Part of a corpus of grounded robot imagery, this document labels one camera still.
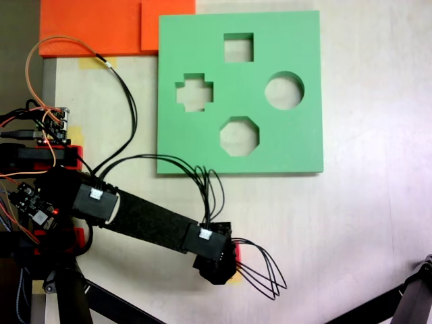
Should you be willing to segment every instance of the black foam padding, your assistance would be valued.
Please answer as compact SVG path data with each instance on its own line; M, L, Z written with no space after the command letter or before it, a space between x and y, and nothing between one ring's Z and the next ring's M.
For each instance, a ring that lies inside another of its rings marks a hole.
M117 196L109 192L104 192L100 199L94 199L90 196L92 187L82 184L72 207L74 212L82 214L87 219L88 216L109 220L113 214Z
M115 219L103 227L171 250L187 253L183 248L189 224L198 222L138 198L118 191L120 206Z

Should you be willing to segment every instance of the cross-shaped hole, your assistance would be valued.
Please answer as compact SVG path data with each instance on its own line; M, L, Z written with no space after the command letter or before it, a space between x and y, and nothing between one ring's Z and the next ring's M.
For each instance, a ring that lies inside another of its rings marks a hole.
M213 102L213 82L206 82L205 75L185 74L184 82L176 82L177 102L184 105L186 113L204 111L206 103Z

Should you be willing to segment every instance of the orange foam block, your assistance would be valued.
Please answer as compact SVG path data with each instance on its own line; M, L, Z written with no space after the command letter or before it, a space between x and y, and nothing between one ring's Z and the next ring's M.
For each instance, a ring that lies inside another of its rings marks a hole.
M195 0L41 0L40 39L76 37L106 56L157 54L159 16L194 12ZM43 57L91 55L69 40L42 44L39 53Z
M159 16L195 14L195 0L143 0L141 50L156 55L159 50Z

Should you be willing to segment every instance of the shape sorter board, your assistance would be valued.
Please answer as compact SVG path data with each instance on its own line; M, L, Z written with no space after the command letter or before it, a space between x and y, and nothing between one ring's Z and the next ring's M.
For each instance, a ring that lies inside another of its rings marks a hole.
M323 171L319 12L161 16L159 33L159 154L219 173ZM225 60L224 44L232 39L249 40L248 61ZM292 109L277 109L265 96L278 76L301 86L302 100ZM213 97L188 112L177 89L199 77ZM257 136L246 156L221 145L221 132L238 121ZM157 171L181 173L164 161Z

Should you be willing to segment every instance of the white table surface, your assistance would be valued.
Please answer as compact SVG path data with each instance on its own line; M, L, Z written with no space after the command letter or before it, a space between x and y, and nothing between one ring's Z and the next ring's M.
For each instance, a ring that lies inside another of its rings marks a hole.
M79 258L85 276L167 323L325 323L402 283L432 252L432 1L197 0L197 12L317 9L325 167L316 176L223 176L220 221L263 245L288 290L272 302L248 283L212 286L183 255L103 229ZM156 151L157 58L120 57L139 128L122 154ZM58 59L55 104L82 126L96 165L129 135L124 94L106 70ZM186 178L157 178L130 161L108 182L200 220ZM242 251L261 269L257 251ZM49 297L47 323L56 323ZM100 317L95 323L107 323Z

